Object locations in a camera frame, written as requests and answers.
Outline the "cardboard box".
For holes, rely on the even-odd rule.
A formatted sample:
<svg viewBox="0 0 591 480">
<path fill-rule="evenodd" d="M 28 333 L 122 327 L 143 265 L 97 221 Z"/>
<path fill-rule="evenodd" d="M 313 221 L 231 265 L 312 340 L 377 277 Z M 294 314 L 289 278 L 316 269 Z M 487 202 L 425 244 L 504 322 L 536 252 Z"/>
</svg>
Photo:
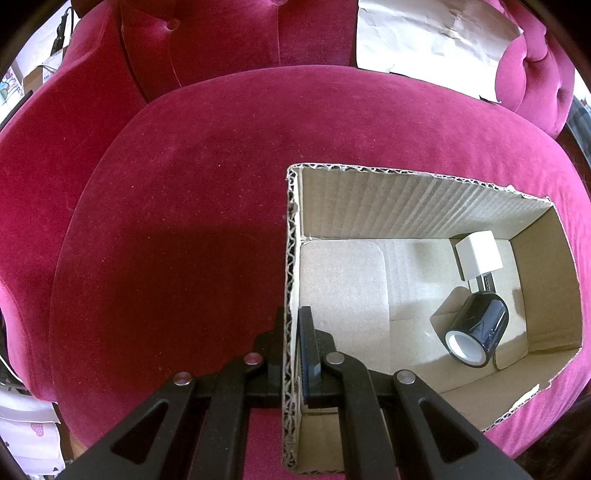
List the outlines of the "cardboard box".
<svg viewBox="0 0 591 480">
<path fill-rule="evenodd" d="M 45 62 L 35 67 L 23 79 L 24 93 L 35 92 L 58 70 L 63 60 L 64 50 L 60 49 Z"/>
<path fill-rule="evenodd" d="M 329 164 L 287 170 L 283 465 L 342 470 L 338 415 L 301 393 L 297 313 L 368 368 L 414 371 L 474 426 L 503 423 L 579 353 L 583 297 L 575 255 L 553 202 L 512 187 L 425 172 Z M 509 324 L 484 368 L 445 345 L 472 291 L 456 244 L 490 230 L 493 273 Z"/>
</svg>

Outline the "small white plug adapter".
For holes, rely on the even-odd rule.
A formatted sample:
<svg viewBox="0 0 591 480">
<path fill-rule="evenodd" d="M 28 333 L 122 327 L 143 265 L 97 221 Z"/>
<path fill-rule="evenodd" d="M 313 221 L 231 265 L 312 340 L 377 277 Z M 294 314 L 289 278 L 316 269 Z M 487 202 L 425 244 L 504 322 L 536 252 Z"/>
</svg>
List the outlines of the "small white plug adapter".
<svg viewBox="0 0 591 480">
<path fill-rule="evenodd" d="M 470 290 L 473 293 L 495 293 L 493 273 L 503 268 L 503 262 L 493 232 L 485 230 L 471 233 L 460 240 L 455 248 Z"/>
</svg>

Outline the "red velvet tufted sofa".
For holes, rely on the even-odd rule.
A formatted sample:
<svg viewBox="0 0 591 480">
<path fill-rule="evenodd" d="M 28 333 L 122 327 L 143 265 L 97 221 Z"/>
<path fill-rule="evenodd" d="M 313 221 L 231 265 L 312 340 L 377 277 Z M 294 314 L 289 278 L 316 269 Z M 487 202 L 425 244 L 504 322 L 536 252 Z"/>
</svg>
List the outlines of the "red velvet tufted sofa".
<svg viewBox="0 0 591 480">
<path fill-rule="evenodd" d="M 102 1 L 1 134 L 1 310 L 10 361 L 85 446 L 161 385 L 154 474 L 218 479 L 256 336 L 286 313 L 287 170 L 378 167 L 551 200 L 574 252 L 583 344 L 481 430 L 537 441 L 590 380 L 590 199 L 556 141 L 574 68 L 522 3 L 495 102 L 356 65 L 360 1 Z M 283 389 L 249 418 L 245 474 L 279 479 Z"/>
</svg>

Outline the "cardboard box in background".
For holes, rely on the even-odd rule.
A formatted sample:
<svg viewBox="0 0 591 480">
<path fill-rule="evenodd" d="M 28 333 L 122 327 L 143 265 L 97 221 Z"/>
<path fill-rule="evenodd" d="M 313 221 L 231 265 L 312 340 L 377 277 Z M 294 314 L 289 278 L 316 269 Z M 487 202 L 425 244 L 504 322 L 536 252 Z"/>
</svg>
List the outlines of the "cardboard box in background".
<svg viewBox="0 0 591 480">
<path fill-rule="evenodd" d="M 35 67 L 23 79 L 24 93 L 35 92 L 58 70 L 63 60 L 64 50 L 60 49 L 45 62 Z"/>
</svg>

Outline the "black tape roll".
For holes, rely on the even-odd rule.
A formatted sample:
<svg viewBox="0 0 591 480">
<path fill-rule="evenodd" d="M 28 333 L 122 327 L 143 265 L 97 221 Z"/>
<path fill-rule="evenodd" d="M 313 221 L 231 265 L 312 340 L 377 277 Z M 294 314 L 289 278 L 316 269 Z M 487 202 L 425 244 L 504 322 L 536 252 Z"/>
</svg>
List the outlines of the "black tape roll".
<svg viewBox="0 0 591 480">
<path fill-rule="evenodd" d="M 460 362 L 484 368 L 494 355 L 509 324 L 509 309 L 494 292 L 471 294 L 454 317 L 444 340 Z"/>
</svg>

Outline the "brown kraft paper sheet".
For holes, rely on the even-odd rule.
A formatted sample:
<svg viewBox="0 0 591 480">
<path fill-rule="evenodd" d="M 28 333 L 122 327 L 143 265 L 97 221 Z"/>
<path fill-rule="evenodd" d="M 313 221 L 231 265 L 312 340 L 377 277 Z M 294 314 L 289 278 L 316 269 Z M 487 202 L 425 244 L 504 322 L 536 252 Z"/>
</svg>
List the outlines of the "brown kraft paper sheet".
<svg viewBox="0 0 591 480">
<path fill-rule="evenodd" d="M 360 1 L 356 65 L 495 102 L 499 63 L 520 34 L 487 1 Z"/>
</svg>

